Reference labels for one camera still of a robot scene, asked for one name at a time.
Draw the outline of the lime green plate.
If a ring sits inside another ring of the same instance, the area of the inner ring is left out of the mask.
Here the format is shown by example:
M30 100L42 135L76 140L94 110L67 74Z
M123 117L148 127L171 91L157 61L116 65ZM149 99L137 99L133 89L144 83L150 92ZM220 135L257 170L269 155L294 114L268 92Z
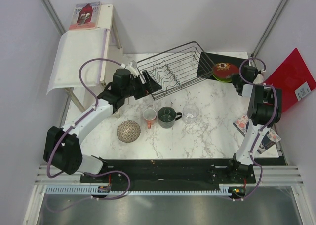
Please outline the lime green plate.
M223 83L232 82L232 74L230 73L213 73L213 77Z

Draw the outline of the dark red patterned bowl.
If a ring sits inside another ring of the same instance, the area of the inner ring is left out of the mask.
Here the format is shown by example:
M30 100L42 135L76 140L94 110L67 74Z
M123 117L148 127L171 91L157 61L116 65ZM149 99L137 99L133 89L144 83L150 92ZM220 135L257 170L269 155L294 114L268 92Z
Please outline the dark red patterned bowl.
M230 63L217 63L212 68L213 73L239 74L238 67Z

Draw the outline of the black wire dish rack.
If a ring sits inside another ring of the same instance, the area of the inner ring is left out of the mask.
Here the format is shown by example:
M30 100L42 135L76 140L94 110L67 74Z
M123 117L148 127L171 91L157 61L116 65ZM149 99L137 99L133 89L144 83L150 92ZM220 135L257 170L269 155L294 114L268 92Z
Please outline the black wire dish rack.
M137 69L140 73L147 71L162 86L152 93L158 100L209 79L214 65L203 48L192 41L138 61Z

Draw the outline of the orange pink mug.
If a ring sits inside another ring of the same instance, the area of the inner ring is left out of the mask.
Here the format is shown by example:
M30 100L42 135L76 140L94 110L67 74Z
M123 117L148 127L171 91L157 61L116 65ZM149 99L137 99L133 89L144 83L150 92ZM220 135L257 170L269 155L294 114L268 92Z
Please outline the orange pink mug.
M157 112L155 109L147 108L143 112L143 118L147 123L147 128L151 129L157 118Z

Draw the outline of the grey mug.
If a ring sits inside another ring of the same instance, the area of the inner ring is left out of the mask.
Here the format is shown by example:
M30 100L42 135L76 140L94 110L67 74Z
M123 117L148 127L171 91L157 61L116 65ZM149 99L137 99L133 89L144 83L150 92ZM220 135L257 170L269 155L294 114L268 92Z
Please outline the grey mug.
M176 112L172 107L162 107L158 111L158 122L162 128L168 129L173 127L182 116L181 112Z

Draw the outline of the clear octagonal glass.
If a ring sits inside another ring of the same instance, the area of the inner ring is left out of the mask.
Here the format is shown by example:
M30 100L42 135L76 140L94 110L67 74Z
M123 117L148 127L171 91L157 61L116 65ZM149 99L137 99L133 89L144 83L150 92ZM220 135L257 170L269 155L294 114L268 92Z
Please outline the clear octagonal glass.
M195 104L186 104L183 107L183 121L186 124L193 124L199 116L199 108Z

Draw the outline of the red patterned white bowl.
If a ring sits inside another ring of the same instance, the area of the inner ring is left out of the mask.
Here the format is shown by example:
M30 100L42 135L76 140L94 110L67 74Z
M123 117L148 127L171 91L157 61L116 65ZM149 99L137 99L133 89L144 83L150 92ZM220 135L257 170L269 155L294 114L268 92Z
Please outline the red patterned white bowl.
M132 120L122 122L117 128L117 137L124 143L134 142L141 134L140 125Z

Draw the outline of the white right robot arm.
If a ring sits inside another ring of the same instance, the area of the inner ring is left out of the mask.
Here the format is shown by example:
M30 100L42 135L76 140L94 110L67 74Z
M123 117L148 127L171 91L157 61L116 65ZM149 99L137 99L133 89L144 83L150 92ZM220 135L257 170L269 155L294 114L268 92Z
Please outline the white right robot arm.
M282 89L272 85L254 84L258 73L255 67L242 64L239 75L232 76L237 93L250 96L247 110L248 128L240 148L226 170L227 179L234 183L244 175L248 177L251 174L254 157L263 138L281 118Z

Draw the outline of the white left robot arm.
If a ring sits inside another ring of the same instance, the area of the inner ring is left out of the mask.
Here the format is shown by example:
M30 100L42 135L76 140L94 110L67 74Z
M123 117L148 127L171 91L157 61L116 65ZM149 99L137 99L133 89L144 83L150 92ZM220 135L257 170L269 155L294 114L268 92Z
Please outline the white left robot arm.
M128 97L140 99L162 89L147 71L143 71L142 76L144 81L128 69L117 69L112 82L97 96L95 104L73 122L61 128L51 127L47 132L43 154L47 164L69 175L87 173L97 182L104 182L108 178L108 169L103 167L103 161L84 155L80 145L96 126L123 106Z

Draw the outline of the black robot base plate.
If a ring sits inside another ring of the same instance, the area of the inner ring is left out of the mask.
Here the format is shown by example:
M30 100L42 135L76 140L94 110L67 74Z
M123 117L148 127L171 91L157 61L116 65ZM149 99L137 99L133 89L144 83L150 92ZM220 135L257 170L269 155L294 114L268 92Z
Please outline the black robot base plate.
M217 189L220 184L255 183L229 169L230 159L138 159L103 161L102 177L82 175L82 183L110 183L115 189Z

